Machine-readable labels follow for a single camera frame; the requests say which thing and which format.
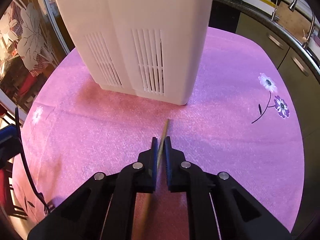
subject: red cloth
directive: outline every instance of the red cloth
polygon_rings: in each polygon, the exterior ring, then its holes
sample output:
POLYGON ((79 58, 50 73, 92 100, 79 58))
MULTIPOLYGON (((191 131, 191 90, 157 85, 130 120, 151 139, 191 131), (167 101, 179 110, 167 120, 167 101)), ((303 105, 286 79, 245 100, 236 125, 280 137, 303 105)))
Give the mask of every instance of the red cloth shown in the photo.
POLYGON ((6 194, 6 190, 5 190, 5 175, 4 175, 4 171, 0 170, 0 205, 1 206, 5 206, 6 204, 6 200, 7 200, 7 194, 6 194))
POLYGON ((2 105, 0 105, 0 116, 3 116, 6 113, 7 113, 7 110, 2 105))
POLYGON ((28 76, 24 80, 23 85, 19 89, 18 97, 24 96, 25 93, 27 93, 30 90, 30 88, 36 81, 37 81, 37 78, 34 77, 31 73, 28 73, 28 76))

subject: white plastic container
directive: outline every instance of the white plastic container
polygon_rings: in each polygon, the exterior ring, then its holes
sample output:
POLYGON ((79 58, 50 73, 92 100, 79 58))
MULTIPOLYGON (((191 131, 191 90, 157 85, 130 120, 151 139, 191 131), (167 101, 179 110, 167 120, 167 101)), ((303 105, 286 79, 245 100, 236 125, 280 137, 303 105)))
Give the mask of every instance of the white plastic container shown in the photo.
POLYGON ((212 0, 56 0, 95 82, 177 105, 191 96, 212 0))

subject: drawer handle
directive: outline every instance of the drawer handle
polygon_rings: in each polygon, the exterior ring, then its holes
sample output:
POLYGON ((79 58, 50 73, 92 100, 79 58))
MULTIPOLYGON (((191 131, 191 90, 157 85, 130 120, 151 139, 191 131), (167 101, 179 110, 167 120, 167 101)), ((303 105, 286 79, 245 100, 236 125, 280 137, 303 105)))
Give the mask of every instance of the drawer handle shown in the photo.
POLYGON ((300 70, 303 72, 303 74, 307 77, 309 76, 308 71, 306 71, 306 69, 301 65, 301 63, 297 60, 296 57, 291 57, 293 62, 298 66, 298 68, 300 68, 300 70))
POLYGON ((276 38, 272 37, 270 34, 268 34, 268 38, 272 40, 279 48, 283 49, 283 45, 277 41, 276 38))

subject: white flower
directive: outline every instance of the white flower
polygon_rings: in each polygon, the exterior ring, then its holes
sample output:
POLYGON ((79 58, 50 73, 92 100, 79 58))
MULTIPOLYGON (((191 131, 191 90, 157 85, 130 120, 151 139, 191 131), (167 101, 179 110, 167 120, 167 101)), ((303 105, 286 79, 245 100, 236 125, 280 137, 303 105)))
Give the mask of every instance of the white flower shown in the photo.
POLYGON ((278 89, 275 86, 275 83, 272 81, 272 79, 267 77, 265 73, 260 73, 260 75, 260 84, 264 86, 266 90, 269 90, 272 93, 277 93, 278 89))
POLYGON ((17 40, 18 36, 16 33, 10 30, 10 28, 14 27, 17 23, 18 21, 15 19, 10 21, 10 13, 6 11, 0 19, 0 39, 3 37, 3 35, 7 34, 10 40, 17 40))
POLYGON ((36 58, 44 46, 44 38, 41 35, 39 27, 40 19, 33 4, 29 3, 27 10, 24 8, 20 11, 22 24, 21 40, 17 45, 17 51, 20 57, 24 57, 23 63, 28 70, 32 70, 38 64, 36 58))
POLYGON ((39 122, 42 112, 43 112, 43 107, 42 106, 37 107, 37 109, 34 111, 32 116, 32 124, 36 124, 37 122, 39 122))

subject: cabinet door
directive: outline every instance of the cabinet door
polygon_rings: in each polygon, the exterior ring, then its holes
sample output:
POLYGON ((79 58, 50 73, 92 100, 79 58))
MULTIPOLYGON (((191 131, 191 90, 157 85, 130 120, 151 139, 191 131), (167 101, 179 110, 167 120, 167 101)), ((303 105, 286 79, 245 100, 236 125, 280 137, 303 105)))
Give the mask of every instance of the cabinet door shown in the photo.
POLYGON ((257 43, 278 68, 289 50, 289 45, 275 35, 271 30, 247 16, 240 14, 236 34, 257 43))
POLYGON ((209 27, 235 33, 240 11, 224 3, 213 0, 209 27))
POLYGON ((278 71, 290 93, 305 138, 320 127, 320 84, 293 49, 278 71))

